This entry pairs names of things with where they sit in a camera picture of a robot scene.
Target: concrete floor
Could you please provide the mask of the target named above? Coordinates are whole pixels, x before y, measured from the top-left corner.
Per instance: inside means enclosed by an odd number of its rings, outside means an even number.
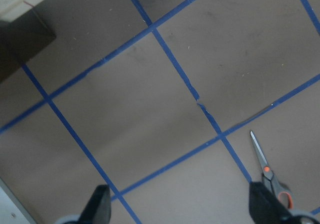
[[[250,130],[320,219],[320,37],[301,1],[139,0],[150,19],[135,1],[43,1],[39,85],[0,84],[0,175],[35,220],[79,214],[107,180],[112,224],[253,223]]]

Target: open scissors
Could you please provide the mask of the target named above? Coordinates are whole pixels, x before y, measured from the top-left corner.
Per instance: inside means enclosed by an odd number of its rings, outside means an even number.
[[[258,157],[262,169],[262,183],[286,208],[293,209],[294,199],[291,191],[285,185],[280,184],[280,182],[278,181],[275,173],[271,170],[264,152],[262,151],[259,142],[252,130],[250,131],[250,135],[255,153]]]

